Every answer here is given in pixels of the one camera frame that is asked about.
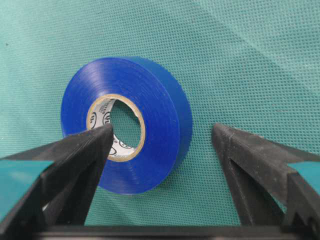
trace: green textured fabric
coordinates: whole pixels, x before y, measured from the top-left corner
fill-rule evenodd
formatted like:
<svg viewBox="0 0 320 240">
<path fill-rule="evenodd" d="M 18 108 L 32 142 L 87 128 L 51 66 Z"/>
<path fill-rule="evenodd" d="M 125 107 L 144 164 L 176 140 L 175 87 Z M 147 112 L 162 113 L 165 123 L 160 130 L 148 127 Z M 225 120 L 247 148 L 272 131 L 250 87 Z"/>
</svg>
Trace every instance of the green textured fabric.
<svg viewBox="0 0 320 240">
<path fill-rule="evenodd" d="M 239 224 L 212 125 L 320 153 L 319 16 L 319 0 L 2 0 L 0 154 L 61 139 L 63 93 L 82 65 L 105 56 L 148 58 L 189 99 L 190 150 L 147 193 L 98 188 L 86 223 Z M 112 122 L 133 124 L 126 115 L 119 107 Z"/>
</svg>

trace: electrical tape roll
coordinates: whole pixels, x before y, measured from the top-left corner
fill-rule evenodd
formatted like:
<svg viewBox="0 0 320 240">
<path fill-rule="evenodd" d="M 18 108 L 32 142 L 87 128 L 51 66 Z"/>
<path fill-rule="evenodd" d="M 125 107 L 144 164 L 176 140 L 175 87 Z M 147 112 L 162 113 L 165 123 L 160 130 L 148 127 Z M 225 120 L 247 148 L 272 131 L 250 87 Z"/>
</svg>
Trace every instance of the electrical tape roll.
<svg viewBox="0 0 320 240">
<path fill-rule="evenodd" d="M 114 135 L 99 186 L 139 194 L 160 184 L 185 157 L 192 137 L 191 109 L 177 80 L 141 57 L 106 57 L 83 66 L 69 82 L 61 105 L 63 136 L 112 122 L 116 100 L 140 122 L 137 147 Z"/>
</svg>

